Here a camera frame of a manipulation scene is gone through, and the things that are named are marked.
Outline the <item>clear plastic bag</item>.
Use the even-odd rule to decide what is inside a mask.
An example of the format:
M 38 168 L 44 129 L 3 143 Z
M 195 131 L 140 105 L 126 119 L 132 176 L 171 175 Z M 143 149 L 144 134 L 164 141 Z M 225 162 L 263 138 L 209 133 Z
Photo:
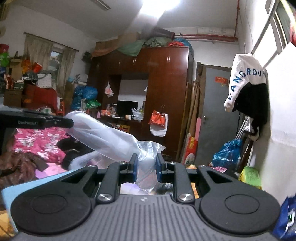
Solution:
M 68 129 L 67 133 L 93 150 L 72 160 L 70 170 L 86 165 L 105 169 L 114 162 L 129 162 L 132 155 L 136 154 L 137 186 L 146 193 L 151 193 L 158 186 L 156 156 L 165 149 L 164 146 L 150 141 L 138 141 L 133 135 L 108 127 L 82 111 L 72 111 L 66 118 L 74 121 L 74 126 Z

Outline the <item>pink floral bedsheet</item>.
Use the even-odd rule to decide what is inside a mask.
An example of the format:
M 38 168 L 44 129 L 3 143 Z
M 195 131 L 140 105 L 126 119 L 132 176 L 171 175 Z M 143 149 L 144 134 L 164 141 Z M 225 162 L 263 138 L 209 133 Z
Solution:
M 57 142 L 65 138 L 68 138 L 65 128 L 51 127 L 44 130 L 18 128 L 13 150 L 31 152 L 46 162 L 61 164 L 66 154 L 57 146 Z

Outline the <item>red chair cover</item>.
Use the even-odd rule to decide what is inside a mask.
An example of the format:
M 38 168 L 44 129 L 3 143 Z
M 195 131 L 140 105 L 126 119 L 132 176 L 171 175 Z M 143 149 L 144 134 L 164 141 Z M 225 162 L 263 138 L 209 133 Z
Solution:
M 57 92 L 52 88 L 40 88 L 26 84 L 23 90 L 22 107 L 27 109 L 50 108 L 57 111 Z

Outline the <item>blue bags pile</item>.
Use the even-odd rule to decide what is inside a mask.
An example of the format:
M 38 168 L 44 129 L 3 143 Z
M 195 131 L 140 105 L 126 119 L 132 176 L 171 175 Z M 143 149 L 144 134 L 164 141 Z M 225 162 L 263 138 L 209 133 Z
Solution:
M 91 86 L 78 86 L 74 89 L 71 110 L 86 110 L 98 108 L 101 103 L 97 100 L 98 91 Z

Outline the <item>red white hanging bag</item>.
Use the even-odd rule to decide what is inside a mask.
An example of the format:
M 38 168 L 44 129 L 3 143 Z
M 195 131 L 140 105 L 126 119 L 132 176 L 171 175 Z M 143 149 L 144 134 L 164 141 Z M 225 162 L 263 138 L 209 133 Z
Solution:
M 164 137 L 168 128 L 168 114 L 153 111 L 149 120 L 149 129 L 153 136 Z

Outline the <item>blue plastic bag by door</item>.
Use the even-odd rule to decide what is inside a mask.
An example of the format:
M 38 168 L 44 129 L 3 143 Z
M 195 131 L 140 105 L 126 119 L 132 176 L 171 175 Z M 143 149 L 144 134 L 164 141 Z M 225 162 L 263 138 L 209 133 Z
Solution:
M 223 167 L 235 171 L 241 155 L 242 140 L 231 140 L 223 145 L 219 152 L 213 155 L 213 167 Z

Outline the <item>grey door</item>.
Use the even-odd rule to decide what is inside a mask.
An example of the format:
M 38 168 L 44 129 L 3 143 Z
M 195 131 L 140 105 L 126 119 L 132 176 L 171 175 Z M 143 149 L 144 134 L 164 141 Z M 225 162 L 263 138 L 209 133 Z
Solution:
M 203 65 L 198 111 L 201 127 L 194 161 L 197 166 L 207 166 L 213 155 L 237 134 L 239 113 L 228 113 L 224 109 L 229 92 L 230 73 L 230 67 Z

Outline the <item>beige window curtains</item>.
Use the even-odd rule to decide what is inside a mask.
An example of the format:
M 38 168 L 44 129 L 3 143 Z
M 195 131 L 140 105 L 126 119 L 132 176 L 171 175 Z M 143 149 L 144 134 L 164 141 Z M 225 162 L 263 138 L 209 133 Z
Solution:
M 23 56 L 29 59 L 31 64 L 41 64 L 42 70 L 48 70 L 51 52 L 56 43 L 33 34 L 25 35 Z M 64 96 L 66 81 L 70 77 L 76 53 L 77 50 L 64 46 L 56 78 L 56 91 L 60 97 Z

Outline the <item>green yellow box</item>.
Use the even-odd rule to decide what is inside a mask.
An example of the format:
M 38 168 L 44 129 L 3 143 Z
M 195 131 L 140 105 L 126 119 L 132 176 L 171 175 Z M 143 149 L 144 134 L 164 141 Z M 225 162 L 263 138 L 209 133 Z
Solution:
M 253 167 L 244 167 L 238 180 L 261 190 L 259 172 Z

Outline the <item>dark red wooden wardrobe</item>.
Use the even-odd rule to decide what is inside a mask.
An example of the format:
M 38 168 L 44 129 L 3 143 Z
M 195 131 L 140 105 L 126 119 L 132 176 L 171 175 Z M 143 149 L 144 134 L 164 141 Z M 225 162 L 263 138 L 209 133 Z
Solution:
M 93 57 L 88 73 L 89 86 L 97 89 L 97 100 L 102 109 L 118 101 L 123 78 L 148 80 L 142 127 L 135 137 L 165 146 L 164 154 L 173 161 L 179 159 L 185 137 L 191 101 L 193 56 L 189 47 L 143 48 L 136 57 L 114 50 L 104 56 Z M 153 136 L 149 120 L 153 111 L 168 115 L 168 128 L 164 137 Z

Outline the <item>black hanging garment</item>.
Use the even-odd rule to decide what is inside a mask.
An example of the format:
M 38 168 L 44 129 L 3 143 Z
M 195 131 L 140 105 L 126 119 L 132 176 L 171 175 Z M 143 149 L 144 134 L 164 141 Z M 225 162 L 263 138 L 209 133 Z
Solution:
M 248 137 L 256 141 L 268 117 L 268 90 L 266 83 L 245 85 L 234 103 L 233 111 L 250 117 L 250 127 L 244 130 Z

